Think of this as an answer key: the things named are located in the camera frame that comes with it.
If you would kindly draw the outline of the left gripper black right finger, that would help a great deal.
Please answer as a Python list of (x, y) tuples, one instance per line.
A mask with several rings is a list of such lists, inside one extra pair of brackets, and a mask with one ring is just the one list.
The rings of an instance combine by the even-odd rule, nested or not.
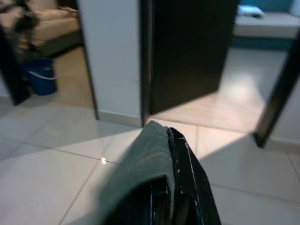
[(175, 178), (173, 225), (222, 225), (206, 172), (184, 135), (168, 128)]

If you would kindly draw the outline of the teal bed beige mattress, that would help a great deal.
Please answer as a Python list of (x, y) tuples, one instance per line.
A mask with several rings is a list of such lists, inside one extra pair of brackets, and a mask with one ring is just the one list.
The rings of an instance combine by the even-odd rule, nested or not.
[(300, 17), (288, 13), (266, 13), (261, 18), (237, 16), (232, 47), (287, 51), (296, 40)]

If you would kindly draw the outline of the blue plastic bucket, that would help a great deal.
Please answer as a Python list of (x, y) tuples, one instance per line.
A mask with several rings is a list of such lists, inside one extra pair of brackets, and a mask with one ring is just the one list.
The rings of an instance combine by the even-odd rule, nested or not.
[(57, 79), (52, 59), (39, 58), (27, 61), (23, 63), (22, 68), (36, 95), (47, 96), (57, 92)]

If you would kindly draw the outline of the white pillow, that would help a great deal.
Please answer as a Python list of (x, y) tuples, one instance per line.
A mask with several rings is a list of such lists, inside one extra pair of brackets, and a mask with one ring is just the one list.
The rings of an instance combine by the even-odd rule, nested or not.
[(257, 6), (238, 5), (237, 15), (252, 18), (262, 18), (264, 17), (264, 12)]

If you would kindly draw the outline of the bed with beige sheet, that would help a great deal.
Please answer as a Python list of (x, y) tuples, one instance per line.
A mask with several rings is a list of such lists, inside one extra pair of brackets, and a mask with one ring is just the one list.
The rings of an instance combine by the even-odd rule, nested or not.
[(31, 33), (34, 50), (42, 57), (83, 44), (76, 0), (30, 0), (39, 24)]

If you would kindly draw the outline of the black door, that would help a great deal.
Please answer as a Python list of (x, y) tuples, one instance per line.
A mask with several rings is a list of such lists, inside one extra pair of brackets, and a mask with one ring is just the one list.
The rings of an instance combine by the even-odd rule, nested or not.
[(154, 0), (151, 114), (216, 92), (240, 0)]

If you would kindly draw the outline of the thin black door frame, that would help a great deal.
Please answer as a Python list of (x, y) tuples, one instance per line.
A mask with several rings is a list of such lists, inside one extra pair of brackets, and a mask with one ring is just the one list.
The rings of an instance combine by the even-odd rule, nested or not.
[(98, 105), (97, 105), (97, 100), (96, 100), (96, 96), (95, 96), (93, 78), (92, 78), (92, 74), (91, 74), (90, 61), (89, 61), (89, 56), (88, 56), (88, 48), (86, 45), (86, 39), (85, 39), (85, 34), (84, 34), (82, 11), (80, 8), (80, 0), (76, 0), (76, 4), (77, 4), (77, 9), (79, 11), (78, 16), (79, 16), (79, 23), (80, 23), (80, 27), (81, 27), (81, 39), (82, 39), (82, 45), (84, 48), (84, 56), (85, 56), (85, 61), (86, 61), (87, 71), (88, 71), (88, 80), (89, 80), (89, 86), (90, 86), (92, 106), (93, 106), (93, 110), (94, 110), (95, 119), (99, 120)]

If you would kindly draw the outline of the left gripper cloth-wrapped left finger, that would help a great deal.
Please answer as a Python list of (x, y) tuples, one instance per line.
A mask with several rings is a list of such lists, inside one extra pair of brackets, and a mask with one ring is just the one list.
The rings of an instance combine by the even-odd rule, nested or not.
[(101, 185), (78, 225), (169, 225), (175, 178), (167, 127), (151, 121)]

